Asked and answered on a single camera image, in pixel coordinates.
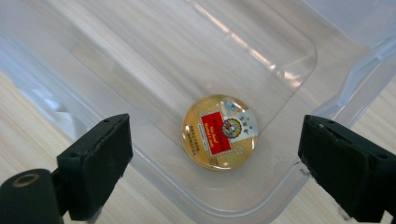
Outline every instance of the plastic bin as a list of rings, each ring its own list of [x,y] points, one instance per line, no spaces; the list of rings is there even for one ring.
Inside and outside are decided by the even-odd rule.
[[[265,223],[307,179],[297,157],[304,114],[351,125],[396,74],[395,8],[4,0],[0,69],[72,139],[129,112],[132,166],[198,223]],[[249,105],[259,125],[253,156],[227,172],[198,166],[181,144],[189,107],[218,93]]]

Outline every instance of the light wood surface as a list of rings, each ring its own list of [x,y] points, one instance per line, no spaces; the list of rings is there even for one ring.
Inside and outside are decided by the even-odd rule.
[[[33,168],[56,167],[55,157],[72,142],[45,120],[13,83],[0,74],[0,182]],[[353,131],[396,152],[396,79],[382,91],[354,125]],[[97,223],[194,223],[145,177],[128,167]],[[73,223],[66,215],[66,223]],[[390,223],[384,215],[382,223]],[[273,222],[356,223],[344,221],[337,203],[309,180],[284,212]]]

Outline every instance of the red label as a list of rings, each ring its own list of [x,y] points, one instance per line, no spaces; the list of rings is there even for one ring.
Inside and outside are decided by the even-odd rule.
[[[222,132],[223,120],[220,112],[201,116],[207,143],[212,155],[222,154],[231,150],[230,141]]]

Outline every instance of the transparent plastic box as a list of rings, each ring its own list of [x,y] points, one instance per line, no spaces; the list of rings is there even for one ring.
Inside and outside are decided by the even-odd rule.
[[[346,13],[355,5],[366,14]],[[304,115],[350,126],[396,74],[395,8],[3,0],[0,70],[72,139],[130,113],[131,165],[198,223],[268,223],[307,179]],[[200,167],[182,146],[185,114],[210,94],[242,100],[258,121],[253,156],[227,172]]]

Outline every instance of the clear plastic container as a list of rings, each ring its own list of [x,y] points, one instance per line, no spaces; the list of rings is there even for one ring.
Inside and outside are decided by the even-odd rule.
[[[395,1],[303,0],[303,2],[360,44],[374,46],[396,35]]]
[[[132,166],[195,221],[270,222],[307,179],[304,114],[351,125],[396,69],[388,30],[362,44],[312,6],[5,0],[0,70],[72,139],[130,113]],[[258,121],[253,156],[227,172],[200,167],[182,146],[183,117],[210,94],[242,100]]]

